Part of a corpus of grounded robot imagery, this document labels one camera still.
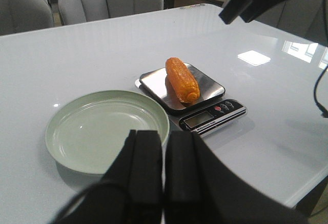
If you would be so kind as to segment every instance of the green plate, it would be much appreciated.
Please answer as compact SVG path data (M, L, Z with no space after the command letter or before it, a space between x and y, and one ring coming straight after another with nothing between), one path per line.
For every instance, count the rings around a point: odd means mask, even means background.
M104 174L131 129L157 130L162 143L169 119L153 99L129 91L102 91L80 97L50 120L46 145L61 165L87 174Z

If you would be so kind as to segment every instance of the scale platform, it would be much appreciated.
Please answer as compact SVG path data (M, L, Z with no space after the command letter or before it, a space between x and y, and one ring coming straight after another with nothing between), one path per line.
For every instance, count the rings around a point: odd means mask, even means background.
M225 94L222 85L194 66L185 65L196 78L200 89L200 98L194 103L183 104L179 101L167 79L165 68L141 75L135 84L162 105L179 129L195 131L202 137L246 115L244 105L234 99L222 99Z

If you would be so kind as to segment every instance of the white table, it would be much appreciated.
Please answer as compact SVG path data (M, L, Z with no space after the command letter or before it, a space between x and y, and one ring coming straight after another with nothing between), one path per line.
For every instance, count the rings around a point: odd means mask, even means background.
M227 26L219 11L177 8L0 37L0 223L46 223L98 180L66 170L47 152L44 132L56 111L92 92L138 92L135 80L171 56L248 108L246 117L204 138L233 172L289 207L323 180L328 119L312 91L325 48L308 63L282 50L290 48L286 40L302 39L258 22ZM255 67L238 58L250 50L271 61ZM318 89L325 106L327 88L325 77Z

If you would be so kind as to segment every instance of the stainless steel plate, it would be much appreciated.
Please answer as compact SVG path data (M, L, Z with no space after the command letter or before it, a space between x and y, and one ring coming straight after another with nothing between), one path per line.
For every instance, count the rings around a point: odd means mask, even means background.
M165 68L158 69L140 76L140 82L144 88L166 109L170 114L183 114L199 108L213 99L222 97L225 89L222 85L209 78L191 64L185 63L187 68L196 78L200 98L191 104L183 104L179 101L173 87L167 79Z

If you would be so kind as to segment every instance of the orange corn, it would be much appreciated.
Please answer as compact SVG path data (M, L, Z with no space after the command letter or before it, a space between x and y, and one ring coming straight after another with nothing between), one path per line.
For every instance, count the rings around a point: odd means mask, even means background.
M180 102L192 103L199 99L198 83L180 59L177 57L167 59L165 67L168 79Z

